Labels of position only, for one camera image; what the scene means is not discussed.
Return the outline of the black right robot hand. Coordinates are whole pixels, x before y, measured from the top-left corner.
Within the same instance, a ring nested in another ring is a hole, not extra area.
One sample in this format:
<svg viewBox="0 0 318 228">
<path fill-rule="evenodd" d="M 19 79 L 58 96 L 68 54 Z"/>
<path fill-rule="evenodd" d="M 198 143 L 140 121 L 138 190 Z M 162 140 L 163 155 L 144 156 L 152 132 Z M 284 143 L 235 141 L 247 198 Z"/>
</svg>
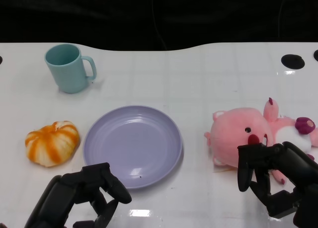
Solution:
<svg viewBox="0 0 318 228">
<path fill-rule="evenodd" d="M 293 192 L 271 194 L 270 170 L 285 175 L 295 185 Z M 280 219 L 293 213 L 295 226 L 318 226 L 318 165 L 290 142 L 239 146 L 238 188 L 241 192 L 251 189 L 270 217 Z"/>
</svg>

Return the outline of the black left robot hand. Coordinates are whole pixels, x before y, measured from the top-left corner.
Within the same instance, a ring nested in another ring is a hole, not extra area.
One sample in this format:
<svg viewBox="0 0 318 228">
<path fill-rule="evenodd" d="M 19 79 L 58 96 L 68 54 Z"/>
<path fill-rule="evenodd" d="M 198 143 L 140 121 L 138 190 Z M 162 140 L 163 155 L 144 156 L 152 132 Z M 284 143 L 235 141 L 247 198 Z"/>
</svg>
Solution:
<svg viewBox="0 0 318 228">
<path fill-rule="evenodd" d="M 27 228 L 63 228 L 75 204 L 89 202 L 97 214 L 94 221 L 79 221 L 75 228 L 105 228 L 119 203 L 132 197 L 110 171 L 109 163 L 84 166 L 81 171 L 52 178 L 31 213 Z"/>
</svg>

